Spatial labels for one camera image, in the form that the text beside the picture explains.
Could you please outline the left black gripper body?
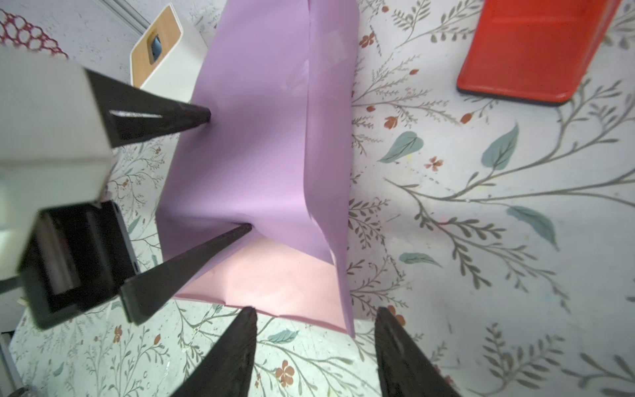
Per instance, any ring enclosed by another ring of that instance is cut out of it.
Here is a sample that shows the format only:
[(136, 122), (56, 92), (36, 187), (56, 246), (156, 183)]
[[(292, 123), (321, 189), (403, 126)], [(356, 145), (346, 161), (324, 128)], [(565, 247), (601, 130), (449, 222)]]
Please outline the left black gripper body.
[(109, 200), (41, 211), (18, 279), (34, 323), (51, 329), (116, 298), (138, 272), (127, 225)]

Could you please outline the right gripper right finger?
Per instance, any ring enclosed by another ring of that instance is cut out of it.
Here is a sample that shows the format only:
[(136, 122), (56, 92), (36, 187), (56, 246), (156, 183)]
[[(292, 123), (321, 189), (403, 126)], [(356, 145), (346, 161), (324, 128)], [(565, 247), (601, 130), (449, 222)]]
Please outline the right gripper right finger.
[(375, 351), (383, 397), (459, 397), (386, 307), (375, 317)]

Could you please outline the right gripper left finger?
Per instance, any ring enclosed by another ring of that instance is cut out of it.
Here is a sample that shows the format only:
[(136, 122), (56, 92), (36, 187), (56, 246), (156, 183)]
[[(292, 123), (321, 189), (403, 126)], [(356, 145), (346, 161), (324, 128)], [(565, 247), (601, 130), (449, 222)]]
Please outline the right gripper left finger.
[(241, 310), (173, 397), (247, 396), (256, 355), (257, 312)]

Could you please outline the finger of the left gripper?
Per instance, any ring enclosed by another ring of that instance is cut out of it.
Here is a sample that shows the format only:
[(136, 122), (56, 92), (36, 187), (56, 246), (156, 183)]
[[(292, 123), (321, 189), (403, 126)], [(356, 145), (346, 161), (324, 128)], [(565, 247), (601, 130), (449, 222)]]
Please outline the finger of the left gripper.
[(210, 122), (205, 107), (166, 99), (86, 69), (111, 147), (188, 131)]
[(253, 230), (241, 224), (205, 243), (175, 256), (149, 271), (127, 279), (120, 288), (128, 320), (143, 324), (174, 297), (205, 265)]

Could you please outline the pink wrapping paper sheet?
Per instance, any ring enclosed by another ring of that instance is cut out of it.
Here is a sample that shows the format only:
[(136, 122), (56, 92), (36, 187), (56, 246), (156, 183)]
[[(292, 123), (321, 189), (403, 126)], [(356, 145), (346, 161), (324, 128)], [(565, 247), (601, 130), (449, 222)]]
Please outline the pink wrapping paper sheet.
[(165, 259), (249, 223), (179, 299), (353, 334), (347, 283), (354, 1), (230, 1), (156, 212)]

